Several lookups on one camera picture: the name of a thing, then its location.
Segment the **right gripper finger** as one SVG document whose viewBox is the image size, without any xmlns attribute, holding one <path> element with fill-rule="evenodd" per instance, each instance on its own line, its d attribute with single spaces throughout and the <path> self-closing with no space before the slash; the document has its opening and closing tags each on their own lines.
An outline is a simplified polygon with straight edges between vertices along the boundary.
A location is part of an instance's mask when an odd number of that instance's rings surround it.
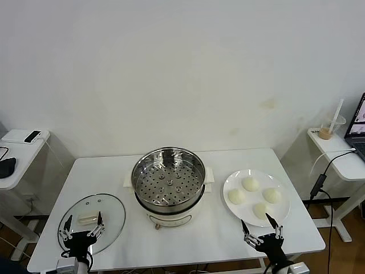
<svg viewBox="0 0 365 274">
<path fill-rule="evenodd" d="M 276 220 L 271 217 L 267 212 L 265 213 L 270 225 L 275 230 L 275 238 L 276 239 L 283 239 L 283 226 L 279 225 Z"/>
<path fill-rule="evenodd" d="M 242 230 L 244 233 L 244 241 L 246 243 L 248 243 L 250 246 L 259 246 L 259 245 L 263 244 L 262 239 L 260 239 L 259 237 L 250 233 L 247 225 L 245 224 L 245 222 L 243 220 L 241 220 L 241 224 L 242 224 Z"/>
</svg>

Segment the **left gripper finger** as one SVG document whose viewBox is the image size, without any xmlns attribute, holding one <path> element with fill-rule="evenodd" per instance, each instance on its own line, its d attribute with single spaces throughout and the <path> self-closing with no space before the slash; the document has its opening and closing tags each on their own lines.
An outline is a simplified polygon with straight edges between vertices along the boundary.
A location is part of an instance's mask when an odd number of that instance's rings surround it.
<svg viewBox="0 0 365 274">
<path fill-rule="evenodd" d="M 102 214 L 99 211 L 98 218 L 97 218 L 97 225 L 96 225 L 96 227 L 94 229 L 92 229 L 87 234 L 87 236 L 88 237 L 99 237 L 103 233 L 104 230 L 105 230 L 105 226 L 104 226 L 104 223 L 103 223 Z"/>
<path fill-rule="evenodd" d="M 71 224 L 72 224 L 72 215 L 70 215 L 63 224 L 60 224 L 60 227 L 58 228 L 59 241 L 64 242 L 72 239 Z"/>
</svg>

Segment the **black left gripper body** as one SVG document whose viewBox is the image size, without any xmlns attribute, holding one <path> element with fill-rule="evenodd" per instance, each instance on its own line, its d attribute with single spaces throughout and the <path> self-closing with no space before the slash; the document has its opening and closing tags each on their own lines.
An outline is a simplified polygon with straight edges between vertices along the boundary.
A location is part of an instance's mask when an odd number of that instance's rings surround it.
<svg viewBox="0 0 365 274">
<path fill-rule="evenodd" d="M 77 261 L 88 261 L 88 248 L 95 244 L 97 237 L 90 231 L 74 232 L 66 240 L 64 245 L 69 251 L 69 257 L 77 258 Z"/>
</svg>

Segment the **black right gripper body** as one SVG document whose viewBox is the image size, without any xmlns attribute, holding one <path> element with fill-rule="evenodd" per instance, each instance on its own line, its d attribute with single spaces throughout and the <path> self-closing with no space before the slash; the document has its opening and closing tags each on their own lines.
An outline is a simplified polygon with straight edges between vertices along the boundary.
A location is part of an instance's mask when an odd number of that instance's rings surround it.
<svg viewBox="0 0 365 274">
<path fill-rule="evenodd" d="M 264 253 L 272 264 L 283 264 L 287 261 L 282 250 L 283 239 L 277 238 L 274 233 L 259 236 L 258 239 L 259 244 L 255 245 L 255 250 Z"/>
</svg>

